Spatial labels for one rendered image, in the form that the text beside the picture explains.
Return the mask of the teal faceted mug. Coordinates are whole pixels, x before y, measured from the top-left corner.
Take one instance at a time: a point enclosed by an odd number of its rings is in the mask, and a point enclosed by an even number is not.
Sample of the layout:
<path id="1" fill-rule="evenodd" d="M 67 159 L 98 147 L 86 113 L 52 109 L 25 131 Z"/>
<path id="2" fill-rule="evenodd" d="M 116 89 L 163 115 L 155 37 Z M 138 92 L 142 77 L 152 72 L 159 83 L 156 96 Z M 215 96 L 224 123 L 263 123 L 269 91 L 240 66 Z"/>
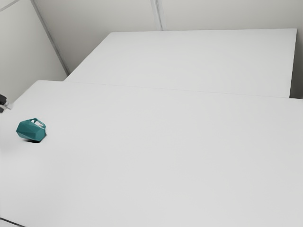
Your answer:
<path id="1" fill-rule="evenodd" d="M 41 142 L 46 137 L 46 125 L 37 118 L 21 121 L 16 129 L 19 137 Z"/>

